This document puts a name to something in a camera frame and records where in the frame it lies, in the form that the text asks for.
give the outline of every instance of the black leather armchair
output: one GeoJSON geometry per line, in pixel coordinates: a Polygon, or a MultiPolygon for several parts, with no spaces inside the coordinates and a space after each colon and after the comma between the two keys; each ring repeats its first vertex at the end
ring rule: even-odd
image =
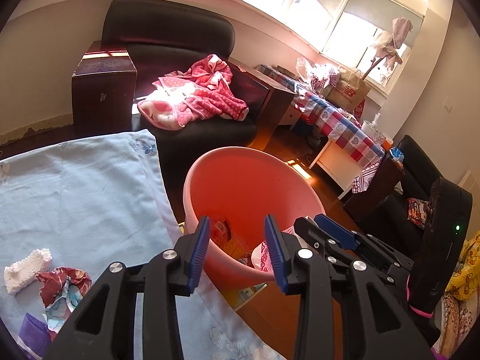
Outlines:
{"type": "MultiPolygon", "coordinates": [[[[158,77],[171,71],[186,71],[209,54],[228,60],[234,44],[234,28],[224,17],[163,0],[114,0],[106,14],[101,40],[102,47],[121,45],[128,51],[137,72],[135,99],[150,94],[158,77]]],[[[215,116],[195,120],[180,131],[166,131],[151,125],[143,116],[134,115],[133,131],[148,128],[155,136],[164,175],[171,171],[185,174],[205,152],[224,146],[247,146],[254,141],[257,128],[262,131],[258,121],[265,118],[271,89],[261,79],[255,80],[244,69],[233,66],[231,60],[229,65],[233,73],[231,90],[250,109],[246,120],[237,122],[215,116]]],[[[291,98],[278,104],[278,120],[291,98]]]]}
{"type": "Polygon", "coordinates": [[[409,135],[402,138],[398,148],[405,156],[405,175],[401,180],[403,195],[396,191],[390,192],[357,224],[365,233],[378,237],[406,256],[414,258],[422,244],[423,230],[407,220],[407,198],[429,200],[431,185],[442,174],[409,135]]]}

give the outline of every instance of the wooden cabinet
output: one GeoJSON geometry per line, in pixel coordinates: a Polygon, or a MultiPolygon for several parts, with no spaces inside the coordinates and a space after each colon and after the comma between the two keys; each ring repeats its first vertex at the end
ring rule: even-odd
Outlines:
{"type": "Polygon", "coordinates": [[[123,46],[94,42],[71,78],[77,138],[131,131],[137,70],[123,46]]]}
{"type": "Polygon", "coordinates": [[[298,122],[301,116],[301,112],[296,109],[295,107],[290,106],[285,114],[282,117],[282,120],[280,120],[280,123],[278,124],[279,126],[292,126],[295,123],[298,122]]]}

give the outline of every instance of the wooden side table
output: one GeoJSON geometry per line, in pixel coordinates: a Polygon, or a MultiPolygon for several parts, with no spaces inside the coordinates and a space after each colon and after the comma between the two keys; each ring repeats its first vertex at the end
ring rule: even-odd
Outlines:
{"type": "Polygon", "coordinates": [[[367,190],[352,194],[343,208],[355,222],[362,220],[383,198],[393,191],[395,185],[402,180],[404,175],[403,168],[387,152],[367,190]]]}
{"type": "Polygon", "coordinates": [[[93,42],[71,77],[77,138],[131,131],[137,70],[124,46],[93,42]]]}
{"type": "Polygon", "coordinates": [[[268,141],[270,141],[275,129],[280,124],[285,112],[289,109],[295,94],[265,74],[256,71],[254,68],[236,59],[229,58],[228,62],[231,69],[241,71],[244,75],[249,76],[251,79],[257,81],[257,83],[268,88],[268,95],[263,101],[255,119],[257,135],[250,144],[250,147],[253,149],[263,150],[268,144],[268,141]]]}

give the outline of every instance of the checkered tablecloth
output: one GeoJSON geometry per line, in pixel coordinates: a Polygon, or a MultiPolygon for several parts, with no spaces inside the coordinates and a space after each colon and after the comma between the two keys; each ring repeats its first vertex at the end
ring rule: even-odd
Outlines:
{"type": "Polygon", "coordinates": [[[302,83],[261,64],[258,71],[296,93],[292,106],[318,126],[323,135],[335,142],[362,168],[378,161],[385,151],[357,126],[344,117],[332,104],[304,87],[302,83]]]}

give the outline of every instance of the light switch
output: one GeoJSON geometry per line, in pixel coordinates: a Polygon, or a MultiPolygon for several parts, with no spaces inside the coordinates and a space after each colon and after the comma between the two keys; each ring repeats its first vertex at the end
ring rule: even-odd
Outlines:
{"type": "Polygon", "coordinates": [[[447,110],[448,113],[452,110],[452,103],[450,103],[450,99],[445,97],[445,101],[443,102],[443,107],[447,110]]]}

